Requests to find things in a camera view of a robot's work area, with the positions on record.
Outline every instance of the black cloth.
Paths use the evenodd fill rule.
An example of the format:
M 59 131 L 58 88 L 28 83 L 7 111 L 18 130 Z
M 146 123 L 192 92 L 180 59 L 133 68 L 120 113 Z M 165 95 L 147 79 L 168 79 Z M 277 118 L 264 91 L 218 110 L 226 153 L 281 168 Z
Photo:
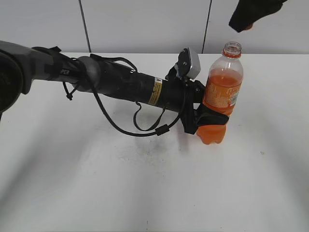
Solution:
M 242 32 L 257 20 L 276 13 L 287 0 L 239 0 L 229 26 Z

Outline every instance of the yellow warning sticker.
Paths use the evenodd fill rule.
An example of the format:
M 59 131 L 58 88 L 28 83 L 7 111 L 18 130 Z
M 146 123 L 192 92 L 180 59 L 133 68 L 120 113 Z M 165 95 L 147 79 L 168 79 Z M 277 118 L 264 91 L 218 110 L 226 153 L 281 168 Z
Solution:
M 163 85 L 163 80 L 160 78 L 156 78 L 154 80 L 154 88 L 153 88 L 153 93 L 151 94 L 151 97 L 148 101 L 148 104 L 150 105 L 156 105 L 160 94 L 161 94 L 161 90 L 162 90 L 162 85 Z

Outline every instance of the orange soda bottle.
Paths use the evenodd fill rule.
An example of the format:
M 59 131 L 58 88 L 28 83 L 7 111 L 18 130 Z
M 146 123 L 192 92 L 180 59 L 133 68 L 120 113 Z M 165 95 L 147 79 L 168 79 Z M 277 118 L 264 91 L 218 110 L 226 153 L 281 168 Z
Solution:
M 210 68 L 203 104 L 219 113 L 230 116 L 235 107 L 240 85 L 243 79 L 243 68 L 239 61 L 241 45 L 228 42 Z M 197 135 L 203 143 L 221 143 L 226 131 L 225 125 L 201 126 Z

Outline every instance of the white table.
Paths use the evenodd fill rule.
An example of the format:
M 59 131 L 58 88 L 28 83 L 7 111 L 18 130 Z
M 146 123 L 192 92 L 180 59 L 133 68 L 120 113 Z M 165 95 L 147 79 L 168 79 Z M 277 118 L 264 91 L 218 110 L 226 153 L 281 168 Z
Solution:
M 161 78 L 178 56 L 100 55 L 122 55 Z M 218 57 L 200 55 L 199 80 Z M 69 101 L 61 83 L 35 81 L 0 124 L 0 231 L 308 232 L 309 56 L 241 62 L 244 81 L 220 145 L 184 134 L 180 122 L 160 137 L 122 135 L 92 94 Z M 134 103 L 102 100 L 121 127 L 137 131 Z M 160 112 L 144 106 L 141 126 Z

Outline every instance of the white wall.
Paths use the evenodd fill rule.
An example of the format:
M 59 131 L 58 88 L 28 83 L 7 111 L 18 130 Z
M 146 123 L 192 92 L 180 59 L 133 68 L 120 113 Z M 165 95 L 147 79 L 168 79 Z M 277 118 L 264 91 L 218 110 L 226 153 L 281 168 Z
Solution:
M 213 0 L 205 53 L 238 41 L 244 53 L 309 53 L 309 1 L 283 9 L 236 33 L 229 19 L 238 0 Z M 210 0 L 82 0 L 92 52 L 201 52 Z M 1 0 L 0 40 L 63 51 L 88 51 L 78 0 Z
M 228 26 L 239 0 L 213 0 L 204 53 L 219 53 L 228 41 L 238 41 L 244 53 L 309 53 L 309 1 L 288 0 L 282 9 L 237 33 Z
M 78 0 L 1 0 L 0 40 L 88 51 Z
M 83 1 L 96 52 L 178 53 L 202 50 L 210 0 Z

